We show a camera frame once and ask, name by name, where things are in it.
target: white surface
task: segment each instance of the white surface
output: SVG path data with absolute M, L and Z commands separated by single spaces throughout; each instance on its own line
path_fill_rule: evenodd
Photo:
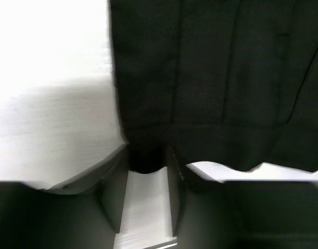
M 249 172 L 233 170 L 215 162 L 196 162 L 188 167 L 202 178 L 209 181 L 311 181 L 318 182 L 318 171 L 309 173 L 302 170 L 286 168 L 263 163 Z
M 143 249 L 172 241 L 167 168 L 129 172 L 121 233 L 114 249 Z
M 0 181 L 49 188 L 122 144 L 105 0 L 0 1 Z

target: dark fabric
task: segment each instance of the dark fabric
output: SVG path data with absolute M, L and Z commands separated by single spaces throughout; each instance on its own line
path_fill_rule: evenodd
M 185 163 L 318 170 L 318 0 L 110 0 L 110 8 L 134 170 L 161 168 L 164 145 Z

